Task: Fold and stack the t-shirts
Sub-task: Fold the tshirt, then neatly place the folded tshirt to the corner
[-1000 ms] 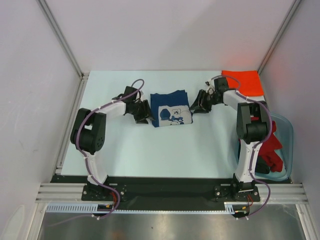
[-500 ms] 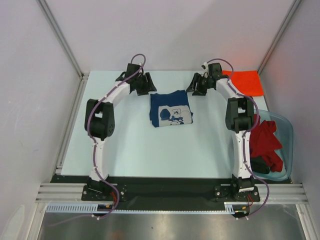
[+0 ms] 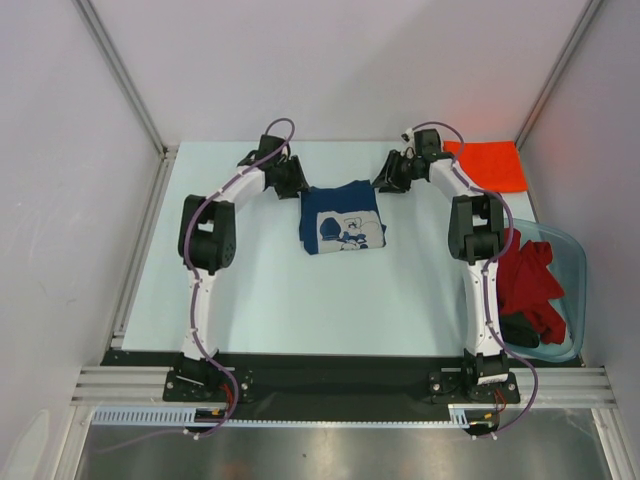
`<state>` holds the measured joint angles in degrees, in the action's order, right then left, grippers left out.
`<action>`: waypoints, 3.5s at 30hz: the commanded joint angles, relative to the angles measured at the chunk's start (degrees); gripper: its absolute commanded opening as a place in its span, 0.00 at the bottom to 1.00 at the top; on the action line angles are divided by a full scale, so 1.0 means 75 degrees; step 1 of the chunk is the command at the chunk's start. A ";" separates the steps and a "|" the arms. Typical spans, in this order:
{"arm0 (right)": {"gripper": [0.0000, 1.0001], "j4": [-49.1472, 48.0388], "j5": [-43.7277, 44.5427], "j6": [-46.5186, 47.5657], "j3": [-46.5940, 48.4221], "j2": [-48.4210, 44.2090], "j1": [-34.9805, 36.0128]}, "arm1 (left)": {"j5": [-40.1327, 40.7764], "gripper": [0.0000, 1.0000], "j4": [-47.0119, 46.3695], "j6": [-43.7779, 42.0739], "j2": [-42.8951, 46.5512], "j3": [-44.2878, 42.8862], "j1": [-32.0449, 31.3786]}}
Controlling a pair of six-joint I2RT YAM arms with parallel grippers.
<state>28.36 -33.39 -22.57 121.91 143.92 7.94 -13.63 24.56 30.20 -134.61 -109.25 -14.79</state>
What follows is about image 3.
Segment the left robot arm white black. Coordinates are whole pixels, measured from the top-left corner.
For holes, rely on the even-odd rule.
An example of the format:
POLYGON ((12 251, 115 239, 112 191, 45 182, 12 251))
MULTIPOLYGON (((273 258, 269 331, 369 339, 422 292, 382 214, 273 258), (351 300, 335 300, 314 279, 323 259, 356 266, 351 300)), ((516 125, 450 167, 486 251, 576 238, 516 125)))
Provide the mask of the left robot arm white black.
POLYGON ((207 343, 211 296, 220 272, 236 254, 236 214, 269 188, 288 199, 309 186, 290 141, 264 133, 231 179, 207 196, 189 195, 184 200, 178 253, 189 274, 189 326, 167 376, 166 401, 209 402, 233 391, 233 375, 216 362, 217 348, 207 343))

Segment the blue t shirt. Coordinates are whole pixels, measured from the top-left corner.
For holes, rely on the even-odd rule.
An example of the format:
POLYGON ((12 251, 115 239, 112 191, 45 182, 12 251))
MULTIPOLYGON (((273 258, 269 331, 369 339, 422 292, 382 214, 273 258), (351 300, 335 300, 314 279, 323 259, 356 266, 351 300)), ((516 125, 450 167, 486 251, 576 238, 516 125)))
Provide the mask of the blue t shirt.
POLYGON ((299 239, 309 255, 383 248, 376 193, 368 180, 301 194, 299 239))

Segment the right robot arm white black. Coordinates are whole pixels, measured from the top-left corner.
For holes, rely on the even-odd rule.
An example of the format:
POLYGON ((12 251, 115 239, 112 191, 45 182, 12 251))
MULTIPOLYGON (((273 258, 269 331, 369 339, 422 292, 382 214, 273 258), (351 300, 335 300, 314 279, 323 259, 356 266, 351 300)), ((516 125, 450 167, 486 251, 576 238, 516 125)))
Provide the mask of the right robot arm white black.
POLYGON ((426 122, 402 134, 403 151, 392 150, 373 185, 381 193, 406 193, 424 180, 450 201, 447 244, 462 265, 467 307, 467 338, 458 390, 471 401, 496 399, 509 386, 509 359, 499 325, 498 260, 512 243, 513 216, 504 199, 478 186, 460 162, 460 152, 444 149, 437 130, 426 122))

